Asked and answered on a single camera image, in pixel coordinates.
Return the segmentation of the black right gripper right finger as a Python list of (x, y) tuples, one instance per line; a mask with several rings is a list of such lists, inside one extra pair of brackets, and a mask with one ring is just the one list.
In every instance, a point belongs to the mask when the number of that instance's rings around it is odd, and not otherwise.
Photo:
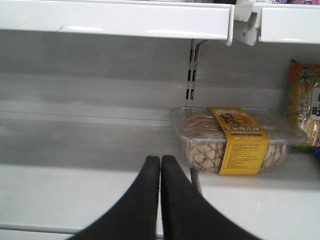
[(188, 180), (176, 158), (161, 158), (161, 214), (166, 240), (256, 240), (221, 214)]

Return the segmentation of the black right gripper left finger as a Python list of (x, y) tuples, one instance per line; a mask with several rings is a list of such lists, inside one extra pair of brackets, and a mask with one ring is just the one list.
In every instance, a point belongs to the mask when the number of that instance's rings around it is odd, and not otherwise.
[(160, 158), (147, 156), (136, 179), (115, 205), (69, 239), (156, 239), (159, 184)]

